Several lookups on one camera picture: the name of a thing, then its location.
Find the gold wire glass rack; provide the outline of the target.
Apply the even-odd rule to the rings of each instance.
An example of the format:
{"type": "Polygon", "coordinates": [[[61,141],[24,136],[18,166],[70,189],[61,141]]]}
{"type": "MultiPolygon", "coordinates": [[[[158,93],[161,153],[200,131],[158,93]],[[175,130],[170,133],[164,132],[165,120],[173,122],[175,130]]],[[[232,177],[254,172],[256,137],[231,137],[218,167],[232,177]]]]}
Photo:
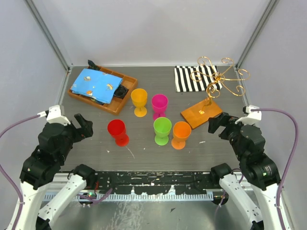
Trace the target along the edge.
{"type": "Polygon", "coordinates": [[[222,85],[222,88],[227,89],[230,93],[238,97],[241,97],[246,93],[245,88],[242,86],[242,81],[248,80],[250,78],[250,73],[245,69],[238,69],[237,72],[240,75],[238,79],[226,78],[225,74],[235,65],[235,63],[233,59],[228,57],[222,58],[221,62],[223,64],[228,64],[229,67],[223,72],[217,71],[212,74],[213,82],[209,83],[205,90],[206,98],[180,113],[185,122],[190,125],[191,129],[198,128],[208,122],[209,118],[216,117],[223,112],[214,101],[215,98],[220,96],[220,89],[218,89],[219,85],[222,85]],[[238,82],[236,92],[230,90],[226,86],[225,83],[227,81],[238,82]]]}

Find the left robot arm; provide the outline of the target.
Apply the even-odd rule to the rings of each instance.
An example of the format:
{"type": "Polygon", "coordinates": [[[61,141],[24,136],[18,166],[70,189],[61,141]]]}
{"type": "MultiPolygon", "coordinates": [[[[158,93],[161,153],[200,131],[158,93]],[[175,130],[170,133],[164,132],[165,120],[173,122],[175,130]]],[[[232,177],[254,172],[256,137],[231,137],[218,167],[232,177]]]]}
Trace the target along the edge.
{"type": "Polygon", "coordinates": [[[72,176],[64,188],[52,199],[45,210],[41,202],[55,175],[71,151],[73,144],[93,135],[93,123],[75,114],[80,125],[76,128],[66,117],[59,122],[47,121],[38,135],[38,145],[27,158],[20,174],[20,186],[1,168],[0,172],[13,186],[18,195],[9,230],[49,230],[67,204],[81,190],[94,188],[97,180],[95,170],[84,164],[72,170],[72,176]]]}

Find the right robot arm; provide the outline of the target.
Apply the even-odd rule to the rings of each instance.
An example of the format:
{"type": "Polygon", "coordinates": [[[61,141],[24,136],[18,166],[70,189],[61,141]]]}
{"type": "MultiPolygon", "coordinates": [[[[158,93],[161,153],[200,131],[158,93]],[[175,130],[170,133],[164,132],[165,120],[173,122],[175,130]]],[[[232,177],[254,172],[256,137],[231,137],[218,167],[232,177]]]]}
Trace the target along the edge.
{"type": "Polygon", "coordinates": [[[250,184],[257,203],[246,193],[232,169],[226,164],[211,168],[210,182],[222,188],[232,199],[249,230],[290,230],[292,224],[282,199],[277,195],[281,185],[276,164],[265,154],[265,138],[255,125],[244,118],[222,113],[209,118],[209,133],[219,127],[224,130],[219,137],[228,140],[239,161],[242,175],[250,184]]]}

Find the orange plastic wine glass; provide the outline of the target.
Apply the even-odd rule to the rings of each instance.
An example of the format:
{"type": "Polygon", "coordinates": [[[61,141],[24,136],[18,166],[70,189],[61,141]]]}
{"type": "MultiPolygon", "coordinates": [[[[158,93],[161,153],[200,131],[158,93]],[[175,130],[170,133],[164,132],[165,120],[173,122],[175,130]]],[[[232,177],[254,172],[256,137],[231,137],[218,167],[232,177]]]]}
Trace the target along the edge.
{"type": "Polygon", "coordinates": [[[186,141],[191,134],[191,127],[187,122],[179,121],[173,127],[173,139],[171,145],[176,150],[181,150],[185,147],[186,141]]]}

